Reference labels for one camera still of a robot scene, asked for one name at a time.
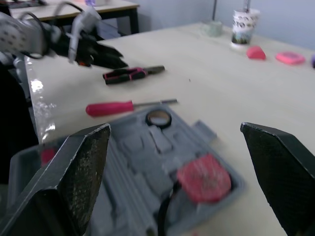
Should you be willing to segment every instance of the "wooden table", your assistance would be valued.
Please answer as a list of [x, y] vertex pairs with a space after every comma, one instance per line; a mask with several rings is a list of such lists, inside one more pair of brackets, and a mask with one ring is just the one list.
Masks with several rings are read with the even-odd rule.
[[[41, 21], [48, 23], [53, 19], [55, 9], [59, 3], [63, 0], [47, 0], [47, 6], [38, 6], [38, 7], [27, 7], [19, 9], [11, 9], [11, 15], [14, 18], [18, 18], [23, 12], [29, 11], [35, 14]], [[86, 9], [88, 6], [81, 2], [75, 2], [74, 4], [79, 7]], [[138, 13], [137, 8], [138, 4], [132, 3], [124, 0], [110, 0], [107, 5], [96, 6], [95, 9], [100, 14], [103, 20], [119, 18], [119, 17], [129, 17], [130, 19], [130, 29], [131, 34], [139, 33], [139, 24], [138, 24]], [[57, 25], [65, 26], [71, 25], [73, 19], [79, 14], [79, 11], [71, 6], [65, 6], [64, 9], [60, 12]]]
[[[29, 60], [27, 70], [38, 136], [42, 142], [117, 117], [91, 118], [89, 103], [155, 101], [177, 98], [171, 108], [187, 123], [204, 121], [218, 138], [213, 148], [246, 180], [245, 193], [206, 223], [186, 235], [284, 236], [258, 183], [240, 132], [252, 122], [294, 134], [315, 153], [315, 71], [312, 53], [263, 37], [255, 37], [266, 61], [249, 60], [229, 46], [231, 31], [219, 38], [200, 34], [200, 25], [126, 36], [104, 43], [116, 47], [130, 66], [163, 64], [164, 73], [145, 80], [107, 86], [104, 68], [82, 68], [64, 58]], [[278, 62], [281, 51], [302, 53], [307, 63]]]

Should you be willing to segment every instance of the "tape roll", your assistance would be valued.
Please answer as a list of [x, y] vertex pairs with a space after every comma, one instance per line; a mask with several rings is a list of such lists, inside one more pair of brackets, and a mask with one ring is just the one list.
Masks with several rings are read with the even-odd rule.
[[160, 129], [169, 127], [172, 123], [172, 116], [165, 110], [153, 110], [146, 115], [146, 124], [155, 125]]

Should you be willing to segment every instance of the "red sponge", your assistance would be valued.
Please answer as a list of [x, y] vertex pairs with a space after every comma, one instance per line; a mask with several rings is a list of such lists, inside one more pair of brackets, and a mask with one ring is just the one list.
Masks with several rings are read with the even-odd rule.
[[230, 175], [210, 154], [178, 170], [177, 179], [189, 198], [196, 203], [217, 202], [231, 189]]
[[249, 59], [266, 60], [266, 54], [259, 46], [253, 46], [248, 48], [246, 54]]

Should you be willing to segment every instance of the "pink sponge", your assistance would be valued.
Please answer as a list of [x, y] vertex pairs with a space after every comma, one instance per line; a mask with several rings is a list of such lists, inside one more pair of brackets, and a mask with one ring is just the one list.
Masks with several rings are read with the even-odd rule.
[[266, 54], [259, 46], [248, 48], [246, 54], [249, 59], [266, 60]]

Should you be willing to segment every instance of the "black strap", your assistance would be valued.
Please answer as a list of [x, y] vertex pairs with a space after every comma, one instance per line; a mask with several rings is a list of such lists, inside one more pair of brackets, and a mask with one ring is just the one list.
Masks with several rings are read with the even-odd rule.
[[158, 215], [157, 215], [157, 235], [158, 236], [166, 236], [165, 233], [165, 221], [166, 221], [166, 214], [167, 214], [167, 209], [168, 206], [172, 200], [172, 198], [176, 195], [176, 193], [182, 188], [181, 184], [177, 181], [171, 193], [167, 198], [163, 200], [161, 203], [161, 206], [159, 207], [158, 210]]

